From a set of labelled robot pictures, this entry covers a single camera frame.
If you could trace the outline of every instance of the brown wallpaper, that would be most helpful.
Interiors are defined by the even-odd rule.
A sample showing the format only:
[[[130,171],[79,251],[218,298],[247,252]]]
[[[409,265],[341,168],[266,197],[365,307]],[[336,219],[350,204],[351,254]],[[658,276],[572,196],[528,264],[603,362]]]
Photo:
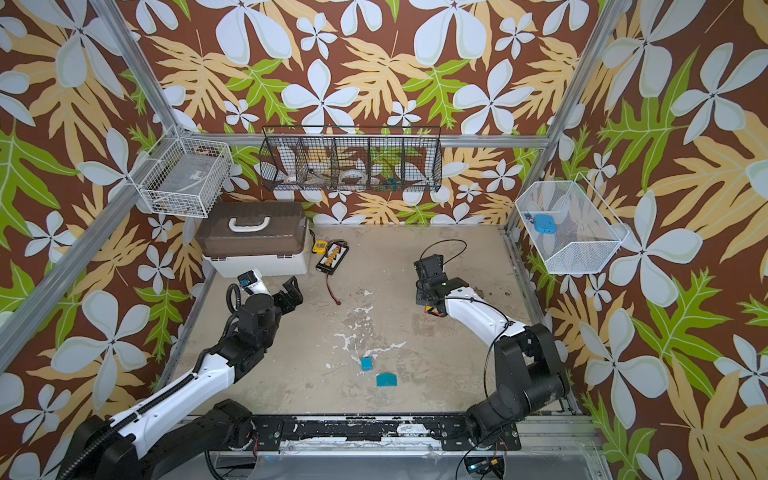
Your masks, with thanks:
[[[87,2],[0,0],[0,48],[5,323],[118,189],[132,188],[125,174],[161,130]],[[1,477],[54,478],[83,419],[150,394],[202,277],[184,225],[134,208],[0,376]]]
[[[258,131],[351,120],[439,126],[446,134],[482,133],[484,126],[490,134],[513,126],[535,134],[557,110],[599,2],[443,3],[180,0],[120,7],[160,83],[184,89],[167,95],[190,129],[223,132],[229,124],[244,133],[249,124]],[[324,74],[310,71],[316,62]],[[286,92],[290,85],[296,87]],[[476,88],[457,102],[454,94],[468,85]],[[311,115],[319,93],[336,113]],[[462,127],[491,100],[496,118],[475,116]]]
[[[615,478],[768,477],[767,12],[635,2],[548,178],[601,184],[637,242],[552,276],[521,239]]]

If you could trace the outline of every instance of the white handle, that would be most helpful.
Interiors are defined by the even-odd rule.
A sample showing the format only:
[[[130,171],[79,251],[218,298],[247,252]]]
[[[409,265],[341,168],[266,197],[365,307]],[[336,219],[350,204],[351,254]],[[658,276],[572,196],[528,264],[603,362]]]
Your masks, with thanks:
[[[259,230],[264,230],[267,225],[270,224],[270,217],[264,217],[264,221],[261,222],[259,225],[240,225],[237,226],[235,223],[237,222],[237,218],[232,217],[230,218],[230,230],[233,232],[257,232]]]

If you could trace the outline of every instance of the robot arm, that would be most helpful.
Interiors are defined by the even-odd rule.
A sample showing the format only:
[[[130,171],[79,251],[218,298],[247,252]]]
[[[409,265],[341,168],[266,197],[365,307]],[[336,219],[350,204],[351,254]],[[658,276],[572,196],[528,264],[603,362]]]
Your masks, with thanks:
[[[94,415],[78,426],[61,463],[59,480],[134,480],[156,478],[161,474],[156,468],[164,460],[161,452],[155,452],[150,461],[141,462],[141,459],[152,454],[153,446],[161,438],[165,445],[157,450],[167,451],[178,435],[164,437],[181,419],[256,366],[272,346],[282,315],[303,302],[296,277],[283,284],[285,292],[275,295],[269,294],[256,272],[245,273],[238,280],[251,295],[227,320],[218,343],[200,354],[194,368],[150,398],[108,421]],[[220,422],[224,435],[211,436],[209,428],[206,431],[209,440],[199,442],[200,449],[188,448],[189,458],[208,449],[205,445],[220,447],[223,440],[232,436],[231,426],[237,425],[238,419],[250,423],[250,412],[237,407],[231,406],[231,418]],[[188,432],[185,436],[190,438],[194,434]],[[166,462],[161,470],[167,471],[186,460],[176,458],[174,465]]]
[[[416,303],[432,315],[457,319],[494,350],[496,391],[467,410],[467,428],[476,445],[509,422],[568,394],[565,367],[546,327],[510,319],[464,280],[449,279],[442,255],[421,259],[414,266],[419,275]]]

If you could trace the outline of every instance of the blue object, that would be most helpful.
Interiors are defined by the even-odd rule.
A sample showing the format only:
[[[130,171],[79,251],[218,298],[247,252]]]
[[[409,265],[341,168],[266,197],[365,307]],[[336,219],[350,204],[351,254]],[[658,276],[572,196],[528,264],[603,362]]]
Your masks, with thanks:
[[[394,373],[381,373],[376,376],[376,386],[397,386],[397,376]]]
[[[550,235],[558,231],[558,226],[554,224],[554,218],[551,215],[536,215],[533,219],[533,227],[539,233],[548,233]]]

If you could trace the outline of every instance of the white flower pattern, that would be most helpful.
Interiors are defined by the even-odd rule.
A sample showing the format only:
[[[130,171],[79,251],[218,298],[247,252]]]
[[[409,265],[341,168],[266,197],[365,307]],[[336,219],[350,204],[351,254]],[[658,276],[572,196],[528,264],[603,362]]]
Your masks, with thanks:
[[[24,383],[14,373],[0,373],[0,415],[10,412],[24,402]]]
[[[134,172],[136,172],[144,162],[146,154],[140,154],[136,158],[131,169],[128,170],[128,142],[125,140],[125,137],[114,128],[110,128],[107,132],[107,150],[109,151],[112,160],[118,166],[119,171],[97,161],[81,162],[78,164],[77,169],[85,178],[97,185],[106,187],[107,185],[114,184],[114,187],[112,187],[107,194],[107,202],[109,202],[118,194],[121,188],[126,185],[133,187]],[[136,206],[141,213],[150,213],[149,207],[143,199],[139,199],[139,201],[136,202]]]
[[[670,277],[650,259],[660,257],[668,262],[690,263],[703,243],[701,235],[685,228],[670,230],[658,237],[650,245],[650,233],[656,223],[656,196],[648,190],[637,203],[634,225],[640,243],[630,234],[622,245],[635,255],[620,257],[611,263],[608,279],[614,285],[629,284],[640,265],[640,288],[645,298],[658,306],[671,305],[679,294]]]
[[[554,331],[552,331],[552,314],[549,312],[547,312],[547,314],[544,315],[544,326],[547,327],[547,330],[554,333]],[[565,362],[565,360],[568,359],[568,347],[565,346],[562,340],[555,340],[554,347],[558,351],[558,355],[560,356],[560,361]]]
[[[504,33],[509,33],[510,36],[498,39],[496,41],[494,50],[501,51],[507,48],[509,44],[512,44],[512,58],[516,60],[520,55],[521,44],[528,43],[536,38],[536,35],[533,35],[528,31],[524,31],[531,24],[532,19],[533,15],[526,13],[520,17],[520,23],[517,25],[515,24],[514,18],[505,18],[502,20],[502,24],[499,25],[498,29]]]
[[[46,432],[55,432],[58,428],[59,418],[56,415],[57,410],[63,409],[69,402],[71,392],[65,390],[51,402],[54,394],[54,386],[46,384],[38,393],[38,404],[40,409],[24,409],[16,412],[11,417],[15,423],[28,423],[22,433],[22,443],[26,443],[40,429],[42,425]]]
[[[640,3],[638,8],[642,38],[617,38],[603,52],[603,63],[607,68],[616,68],[627,61],[611,81],[605,97],[606,109],[616,105],[643,57],[640,94],[645,98],[659,96],[672,71],[672,55],[665,47],[653,45],[652,42],[663,40],[686,28],[699,15],[705,1],[674,0],[658,24],[656,17],[664,0],[643,0]]]
[[[604,154],[594,154],[594,166],[597,168],[590,168],[587,172],[587,179],[594,180],[595,188],[599,189],[605,183],[605,178],[613,178],[616,174],[616,167],[610,165],[608,160],[611,158],[611,152],[608,151]]]
[[[136,4],[136,22],[138,22],[141,29],[147,35],[152,35],[157,31],[157,26],[154,23],[152,14],[149,12],[150,10],[154,12],[157,18],[169,30],[176,30],[178,28],[179,20],[168,5],[165,5],[160,0],[139,0]]]
[[[174,271],[169,267],[170,263],[174,261],[174,252],[168,250],[163,259],[160,260],[160,254],[157,252],[155,245],[147,247],[147,258],[152,262],[152,266],[139,265],[138,276],[143,281],[148,282],[152,280],[152,290],[160,295],[163,291],[163,277],[168,279],[176,278]]]
[[[71,433],[61,437],[42,470],[40,469],[38,454],[34,452],[20,454],[14,458],[13,465],[8,471],[8,478],[11,480],[56,480],[58,470],[61,468],[61,461],[64,460],[71,440]]]
[[[62,87],[76,88],[84,84],[90,65],[96,80],[115,97],[123,98],[123,87],[96,43],[118,57],[122,56],[120,47],[103,19],[96,17],[88,25],[85,24],[87,0],[65,2],[70,15],[65,14],[56,2],[19,1],[41,20],[71,31],[67,41],[56,52],[56,78]]]
[[[279,23],[259,12],[259,4],[269,0],[197,0],[208,8],[232,8],[216,25],[221,51],[238,65],[250,63],[250,40],[245,27],[248,17],[261,46],[272,58],[290,58],[293,53],[288,34]]]
[[[352,191],[350,191],[350,190],[334,190],[333,192],[329,192],[328,193],[328,198],[336,198],[336,197],[338,197],[339,200],[341,200],[342,202],[346,202],[346,198],[349,195],[352,195]]]
[[[738,372],[740,379],[746,378],[746,382],[739,388],[739,397],[744,405],[765,405],[766,396],[760,383],[768,386],[768,356],[759,355],[751,343],[738,335],[733,335],[733,346],[745,366],[727,357],[720,357],[715,360],[715,368],[723,375]]]
[[[574,142],[573,138],[570,138],[565,131],[581,125],[581,118],[584,116],[584,107],[584,104],[576,104],[573,107],[573,110],[568,113],[568,118],[565,119],[563,131],[558,135],[558,156],[561,161],[570,160],[571,155],[574,154],[576,142]],[[552,125],[553,121],[554,117],[550,117],[549,120],[547,120],[547,125]]]
[[[501,159],[496,164],[495,170],[483,170],[481,175],[483,178],[492,178],[493,181],[485,188],[487,192],[495,192],[498,190],[498,186],[501,185],[504,191],[510,191],[515,188],[515,175],[523,171],[522,165],[512,165],[507,170],[507,161]]]
[[[315,225],[360,225],[362,222],[366,221],[365,215],[352,215],[351,217],[346,217],[346,212],[346,205],[343,202],[336,202],[331,207],[333,217],[329,214],[317,214],[312,222],[314,222]]]
[[[699,73],[701,83],[707,91],[687,90],[672,104],[670,111],[676,117],[682,117],[703,104],[694,115],[694,119],[690,121],[688,129],[685,130],[683,144],[696,140],[710,126],[713,109],[715,125],[720,129],[734,131],[746,127],[744,109],[738,103],[721,95],[757,79],[768,66],[768,49],[751,51],[721,85],[720,80],[723,78],[732,54],[733,43],[723,43],[715,47],[701,65]]]
[[[472,203],[472,198],[477,197],[479,194],[482,193],[480,184],[478,184],[477,182],[474,182],[472,185],[468,187],[466,185],[459,185],[458,191],[460,191],[461,193],[456,195],[456,200],[461,200],[466,198],[467,202],[469,202],[470,204]]]
[[[590,273],[587,278],[589,279],[589,284],[584,291],[584,295],[586,295],[587,298],[591,298],[594,309],[601,312],[603,310],[602,302],[607,303],[612,300],[611,292],[602,289],[603,285],[605,285],[605,273],[601,273],[599,276]]]
[[[224,179],[224,183],[221,185],[224,191],[234,192],[235,186],[237,186],[241,190],[248,190],[248,188],[250,187],[250,184],[248,183],[248,180],[244,178],[240,178],[240,175],[242,174],[243,174],[242,165],[234,164],[230,166],[230,175],[229,177]]]
[[[448,36],[451,19],[456,19],[456,50],[460,58],[480,58],[485,52],[487,34],[485,26],[474,15],[463,9],[478,0],[409,0],[419,10],[436,10],[413,38],[416,60],[422,65],[432,66],[440,59]]]
[[[251,122],[259,119],[254,114],[245,113],[245,110],[248,110],[248,107],[248,102],[242,98],[237,102],[237,105],[231,101],[225,100],[224,108],[226,108],[227,111],[231,113],[231,115],[227,115],[227,123],[230,125],[235,125],[239,121],[243,124],[243,128],[248,131],[248,127],[250,127]]]
[[[0,10],[5,7],[5,0],[0,0]],[[13,17],[0,17],[0,48],[6,53],[13,48],[13,41],[8,33],[16,38],[25,37],[27,35],[27,28],[24,26],[24,22],[18,18]]]
[[[69,233],[69,230],[64,229],[63,232],[57,233],[61,225],[64,224],[64,218],[57,210],[53,210],[45,218],[45,228],[47,231],[41,229],[37,224],[27,221],[27,228],[29,233],[35,238],[27,243],[27,248],[24,251],[25,257],[31,257],[41,252],[44,248],[48,247],[48,259],[51,263],[58,263],[61,257],[64,255],[57,249],[62,245],[72,245],[76,240],[74,235]]]
[[[512,79],[512,63],[508,59],[500,61],[488,74],[488,94],[475,84],[465,85],[453,95],[453,106],[466,110],[467,108],[482,107],[480,111],[469,115],[462,122],[463,134],[476,134],[488,120],[488,113],[493,115],[496,128],[504,134],[510,134],[515,129],[515,116],[502,107],[516,107],[531,93],[533,87],[520,87],[501,94],[504,87]]]
[[[562,0],[545,0],[545,2],[561,2]],[[541,32],[544,35],[552,35],[559,28],[565,17],[565,9],[569,8],[568,28],[571,31],[578,30],[584,26],[589,16],[589,4],[584,0],[564,0],[555,10],[544,20],[544,27]]]
[[[154,217],[149,217],[147,221],[152,227],[152,239],[158,242],[167,242],[168,232],[174,227],[174,222],[165,220],[165,214],[158,214],[157,220]]]
[[[677,480],[682,475],[683,464],[670,449],[660,450],[657,458],[659,459],[659,468],[656,468],[654,461],[648,458],[648,455],[644,453],[637,453],[635,455],[635,459],[640,465],[640,470],[650,480]]]
[[[416,108],[416,100],[408,100],[408,107],[403,108],[402,104],[398,101],[392,103],[392,113],[389,118],[386,119],[387,125],[402,124],[403,127],[408,127],[410,124],[420,121],[422,118],[417,114],[412,114]]]
[[[611,351],[605,348],[600,336],[588,323],[579,323],[581,338],[586,347],[602,360],[590,359],[584,372],[584,381],[596,386],[613,373],[611,386],[611,407],[619,422],[629,429],[634,425],[637,411],[626,379],[638,392],[649,399],[655,399],[667,391],[669,377],[664,364],[655,356],[642,355],[626,361],[619,360],[621,354],[632,343],[634,324],[627,310],[619,309],[608,320],[608,338]]]
[[[4,71],[0,73],[0,91],[9,94],[23,94],[29,88],[29,76],[20,71]],[[23,103],[13,97],[0,93],[0,108],[23,121],[30,127],[35,126],[35,120]]]
[[[91,325],[104,334],[104,340],[86,336],[71,336],[56,350],[51,367],[61,373],[75,373],[98,359],[101,360],[93,389],[94,409],[99,410],[109,399],[118,380],[117,356],[123,370],[130,372],[147,364],[147,359],[138,347],[121,339],[139,333],[149,320],[149,307],[132,306],[123,317],[118,328],[118,300],[111,293],[96,290],[85,297],[82,311]]]
[[[477,225],[485,220],[483,215],[472,215],[469,213],[469,204],[459,204],[453,209],[453,217],[446,214],[439,214],[429,219],[432,225]]]
[[[331,2],[349,2],[349,0],[331,0]],[[341,14],[341,31],[346,36],[357,33],[357,8],[362,12],[362,19],[370,31],[382,26],[382,9],[371,0],[352,0]]]
[[[320,52],[323,58],[328,60],[328,45],[326,44],[335,42],[338,37],[336,37],[333,33],[323,31],[326,25],[326,14],[324,13],[315,15],[314,25],[308,18],[302,17],[296,20],[296,28],[298,28],[300,31],[303,31],[304,33],[312,35],[311,37],[301,39],[301,49],[304,51],[310,51],[312,50],[312,47],[314,47],[317,43],[317,50]]]
[[[184,102],[187,100],[187,91],[182,87],[181,85],[172,85],[170,87],[163,89],[163,96],[166,100],[168,100],[168,104],[171,107],[180,107],[184,104]],[[179,110],[178,108],[171,108],[171,110],[174,113],[174,117],[176,118],[176,121],[179,122],[179,124],[184,127],[184,129],[197,132],[200,129],[197,128],[197,125],[194,123],[192,118],[190,118],[189,115],[185,114],[183,111]],[[157,114],[154,114],[152,116],[152,121],[154,123],[160,123],[160,116]]]
[[[354,120],[344,110],[333,107],[349,107],[357,98],[360,89],[347,87],[334,91],[326,97],[328,87],[331,85],[331,71],[319,58],[312,62],[306,71],[306,78],[310,82],[312,92],[298,84],[291,84],[283,90],[283,103],[288,108],[315,107],[312,113],[301,120],[304,131],[307,134],[317,135],[323,132],[327,113],[335,125],[349,134],[355,133]]]
[[[572,273],[563,276],[563,280],[560,282],[560,294],[565,295],[566,292],[569,292],[572,297],[579,297],[578,286],[576,285],[576,280],[574,280],[574,278],[582,278],[583,276],[583,273]]]

